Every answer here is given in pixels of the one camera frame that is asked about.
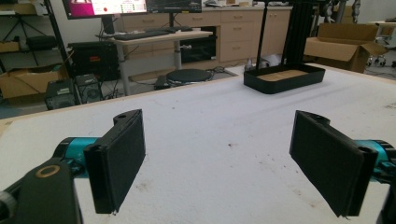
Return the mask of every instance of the wooden desk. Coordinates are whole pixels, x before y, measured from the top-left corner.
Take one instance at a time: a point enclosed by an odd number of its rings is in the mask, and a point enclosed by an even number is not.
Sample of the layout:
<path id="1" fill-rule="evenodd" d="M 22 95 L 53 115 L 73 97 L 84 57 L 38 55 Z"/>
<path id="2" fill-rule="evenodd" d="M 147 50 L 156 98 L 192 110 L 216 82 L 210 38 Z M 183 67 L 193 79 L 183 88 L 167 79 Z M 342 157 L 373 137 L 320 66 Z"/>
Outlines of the wooden desk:
<path id="1" fill-rule="evenodd" d="M 180 40 L 194 39 L 207 37 L 212 35 L 212 32 L 205 31 L 190 31 L 180 32 L 170 35 L 160 35 L 148 37 L 143 39 L 119 41 L 113 40 L 117 44 L 117 52 L 120 61 L 120 74 L 123 83 L 124 94 L 131 95 L 129 76 L 158 71 L 174 66 L 176 69 L 181 69 L 181 53 Z M 124 46 L 140 46 L 147 44 L 154 44 L 165 41 L 173 41 L 175 43 L 175 52 L 172 54 L 156 55 L 150 58 L 126 60 L 124 56 Z"/>

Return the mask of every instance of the keyboard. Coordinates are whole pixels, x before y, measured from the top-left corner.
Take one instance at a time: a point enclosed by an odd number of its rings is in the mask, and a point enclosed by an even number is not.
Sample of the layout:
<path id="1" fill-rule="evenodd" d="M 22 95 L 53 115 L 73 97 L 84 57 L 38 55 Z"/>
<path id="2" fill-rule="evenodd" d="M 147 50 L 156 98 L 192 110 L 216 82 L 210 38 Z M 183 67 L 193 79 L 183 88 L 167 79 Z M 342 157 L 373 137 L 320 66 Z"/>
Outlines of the keyboard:
<path id="1" fill-rule="evenodd" d="M 139 34 L 113 35 L 113 37 L 116 40 L 135 40 L 135 39 L 143 39 L 158 35 L 169 35 L 169 33 L 165 31 L 155 31 L 155 32 L 153 31 L 153 32 L 145 32 Z"/>
<path id="2" fill-rule="evenodd" d="M 186 32 L 192 31 L 190 26 L 173 26 L 173 27 L 159 27 L 159 28 L 148 28 L 145 29 L 146 32 L 157 32 L 157 31 L 165 31 L 169 34 L 174 34 L 177 31 Z"/>

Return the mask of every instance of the desk drawer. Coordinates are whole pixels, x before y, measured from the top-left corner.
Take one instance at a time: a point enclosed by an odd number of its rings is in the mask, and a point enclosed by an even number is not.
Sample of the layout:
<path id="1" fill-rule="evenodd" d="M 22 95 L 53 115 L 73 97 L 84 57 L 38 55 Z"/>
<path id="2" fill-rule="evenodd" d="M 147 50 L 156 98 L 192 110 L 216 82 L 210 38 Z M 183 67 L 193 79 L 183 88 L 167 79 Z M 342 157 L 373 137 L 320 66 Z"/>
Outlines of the desk drawer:
<path id="1" fill-rule="evenodd" d="M 178 14 L 176 21 L 190 27 L 220 26 L 220 12 Z"/>
<path id="2" fill-rule="evenodd" d="M 250 57 L 250 41 L 239 41 L 230 43 L 221 43 L 220 61 L 228 62 Z"/>
<path id="3" fill-rule="evenodd" d="M 252 22 L 223 23 L 220 28 L 221 42 L 251 40 L 252 34 Z"/>
<path id="4" fill-rule="evenodd" d="M 249 11 L 222 11 L 221 22 L 254 21 L 254 13 Z"/>

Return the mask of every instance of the office chair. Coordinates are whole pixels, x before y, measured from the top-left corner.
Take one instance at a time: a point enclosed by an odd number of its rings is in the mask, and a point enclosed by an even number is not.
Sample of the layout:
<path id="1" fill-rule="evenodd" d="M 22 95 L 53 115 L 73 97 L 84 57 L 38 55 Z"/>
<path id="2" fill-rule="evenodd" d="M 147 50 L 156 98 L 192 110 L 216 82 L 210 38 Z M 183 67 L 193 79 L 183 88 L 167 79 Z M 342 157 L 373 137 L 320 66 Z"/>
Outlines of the office chair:
<path id="1" fill-rule="evenodd" d="M 376 23 L 376 26 L 378 26 L 378 33 L 375 37 L 375 43 L 380 44 L 384 47 L 389 45 L 389 41 L 392 39 L 392 35 L 383 35 L 382 34 L 382 29 L 380 29 L 379 24 Z M 373 55 L 370 56 L 369 61 L 367 62 L 367 66 L 371 66 L 373 64 Z M 387 63 L 387 59 L 385 58 L 385 55 L 379 55 L 375 58 L 374 64 L 376 66 L 385 66 Z"/>

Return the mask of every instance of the cardboard box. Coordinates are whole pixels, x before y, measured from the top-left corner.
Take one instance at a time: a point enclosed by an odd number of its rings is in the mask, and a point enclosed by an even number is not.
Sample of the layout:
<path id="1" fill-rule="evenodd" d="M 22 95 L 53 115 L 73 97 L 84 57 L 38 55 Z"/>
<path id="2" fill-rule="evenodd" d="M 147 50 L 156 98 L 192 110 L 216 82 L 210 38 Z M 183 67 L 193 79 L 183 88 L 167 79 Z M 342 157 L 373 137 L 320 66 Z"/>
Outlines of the cardboard box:
<path id="1" fill-rule="evenodd" d="M 20 50 L 20 43 L 14 41 L 0 41 L 0 52 L 13 52 Z"/>
<path id="2" fill-rule="evenodd" d="M 13 69 L 0 75 L 0 90 L 12 104 L 23 103 L 26 99 L 44 101 L 48 82 L 67 77 L 65 67 L 60 64 Z"/>
<path id="3" fill-rule="evenodd" d="M 306 39 L 304 56 L 312 63 L 363 73 L 370 55 L 388 52 L 375 43 L 377 29 L 374 25 L 322 23 L 318 36 Z"/>

